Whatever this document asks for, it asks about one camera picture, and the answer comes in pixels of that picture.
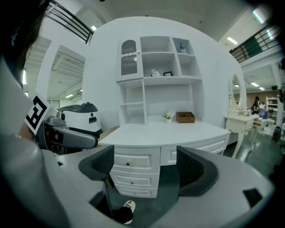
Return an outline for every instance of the hair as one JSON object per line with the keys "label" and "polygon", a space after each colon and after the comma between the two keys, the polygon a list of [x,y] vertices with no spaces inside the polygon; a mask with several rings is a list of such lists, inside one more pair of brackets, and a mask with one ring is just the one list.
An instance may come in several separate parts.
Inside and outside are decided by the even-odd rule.
{"label": "hair", "polygon": [[4,23],[4,45],[1,51],[20,84],[22,84],[20,72],[24,69],[28,50],[39,36],[41,23],[50,1],[8,1],[7,3],[12,9],[12,15]]}

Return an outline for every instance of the arched cabinet door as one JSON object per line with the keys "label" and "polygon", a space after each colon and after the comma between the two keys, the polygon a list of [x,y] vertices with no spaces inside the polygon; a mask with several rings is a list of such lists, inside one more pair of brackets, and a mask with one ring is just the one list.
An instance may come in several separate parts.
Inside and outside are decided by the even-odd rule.
{"label": "arched cabinet door", "polygon": [[143,78],[140,39],[129,39],[118,44],[117,82]]}

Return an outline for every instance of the railing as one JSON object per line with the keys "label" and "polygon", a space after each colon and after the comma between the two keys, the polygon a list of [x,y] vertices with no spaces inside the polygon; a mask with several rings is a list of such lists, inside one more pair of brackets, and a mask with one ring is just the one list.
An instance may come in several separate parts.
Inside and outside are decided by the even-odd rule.
{"label": "railing", "polygon": [[61,24],[63,27],[79,36],[87,45],[89,45],[93,31],[56,1],[51,0],[45,16]]}
{"label": "railing", "polygon": [[279,45],[277,37],[280,32],[281,30],[277,26],[265,26],[241,45],[231,50],[230,53],[241,63],[263,51]]}

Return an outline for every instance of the white vanity desk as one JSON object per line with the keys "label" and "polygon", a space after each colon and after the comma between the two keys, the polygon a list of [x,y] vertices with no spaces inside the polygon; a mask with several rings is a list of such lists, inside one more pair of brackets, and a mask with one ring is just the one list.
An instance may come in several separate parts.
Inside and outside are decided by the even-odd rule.
{"label": "white vanity desk", "polygon": [[176,147],[185,146],[222,154],[230,131],[204,122],[125,124],[100,145],[114,145],[110,173],[121,195],[155,198],[160,166],[176,164]]}
{"label": "white vanity desk", "polygon": [[258,119],[259,115],[226,116],[225,118],[228,119],[226,122],[226,129],[239,134],[237,145],[232,155],[232,157],[235,158],[244,139],[244,135],[247,135],[249,131],[252,130],[253,121]]}

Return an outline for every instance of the black handle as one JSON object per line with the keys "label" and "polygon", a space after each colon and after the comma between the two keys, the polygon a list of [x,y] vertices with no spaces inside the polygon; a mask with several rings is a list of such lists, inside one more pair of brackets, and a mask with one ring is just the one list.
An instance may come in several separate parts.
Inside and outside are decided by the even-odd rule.
{"label": "black handle", "polygon": [[94,122],[96,122],[96,121],[97,121],[96,116],[89,118],[89,123],[94,123]]}

